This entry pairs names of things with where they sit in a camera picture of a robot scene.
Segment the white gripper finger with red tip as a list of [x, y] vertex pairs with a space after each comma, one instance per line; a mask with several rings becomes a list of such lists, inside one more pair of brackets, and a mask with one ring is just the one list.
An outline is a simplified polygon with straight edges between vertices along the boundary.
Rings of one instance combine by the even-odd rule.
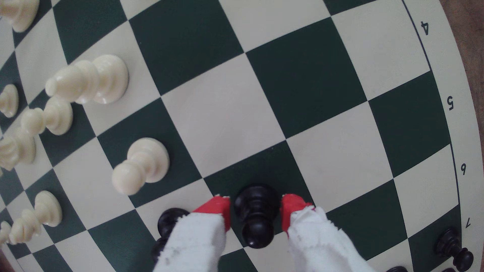
[[216, 195], [191, 213], [165, 210], [157, 223], [153, 271], [217, 271], [230, 229], [230, 197]]
[[375, 271], [322, 207], [299, 195], [285, 194], [281, 216], [295, 271]]

